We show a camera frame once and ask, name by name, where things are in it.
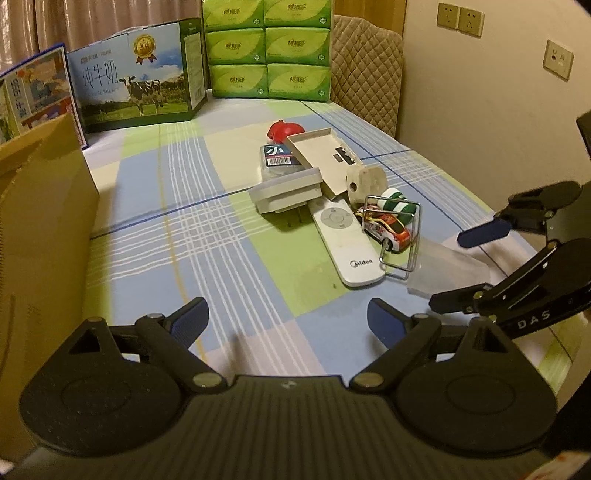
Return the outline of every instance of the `green tissue pack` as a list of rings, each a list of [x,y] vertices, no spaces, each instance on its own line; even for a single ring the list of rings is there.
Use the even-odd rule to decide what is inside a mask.
[[[224,30],[206,34],[210,65],[265,63],[265,32],[262,28]]]
[[[330,99],[330,67],[270,63],[267,69],[270,98]]]
[[[267,98],[267,65],[211,65],[216,97]]]
[[[208,32],[263,26],[263,0],[203,0]]]
[[[330,66],[330,30],[277,27],[265,29],[267,62]]]
[[[265,0],[266,27],[330,28],[332,0]]]

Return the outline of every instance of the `cardboard box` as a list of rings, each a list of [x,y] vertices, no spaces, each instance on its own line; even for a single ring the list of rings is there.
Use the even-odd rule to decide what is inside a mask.
[[[0,76],[0,145],[67,113],[73,115],[78,143],[87,147],[63,43]]]
[[[90,132],[191,120],[205,103],[202,23],[188,18],[115,34],[68,54]]]
[[[0,147],[0,458],[33,446],[27,382],[82,322],[99,194],[70,115]]]
[[[320,188],[330,200],[347,191],[349,166],[363,165],[332,128],[290,135],[284,143],[302,165],[320,169]]]

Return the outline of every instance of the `red plastic object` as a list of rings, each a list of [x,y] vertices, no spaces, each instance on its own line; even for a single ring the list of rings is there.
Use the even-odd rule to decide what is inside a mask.
[[[283,143],[288,135],[295,135],[305,132],[304,127],[298,124],[288,123],[286,124],[283,120],[279,120],[271,125],[267,133],[269,140],[273,140],[273,143]]]

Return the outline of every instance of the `barcode label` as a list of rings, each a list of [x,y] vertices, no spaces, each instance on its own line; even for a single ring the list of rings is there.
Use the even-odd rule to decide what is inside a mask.
[[[291,165],[290,157],[267,158],[267,167],[276,167],[277,165]]]

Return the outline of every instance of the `white remote control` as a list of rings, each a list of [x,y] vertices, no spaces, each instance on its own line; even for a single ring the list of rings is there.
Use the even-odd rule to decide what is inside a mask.
[[[320,197],[309,200],[308,207],[345,285],[362,287],[384,277],[378,253],[346,201]]]

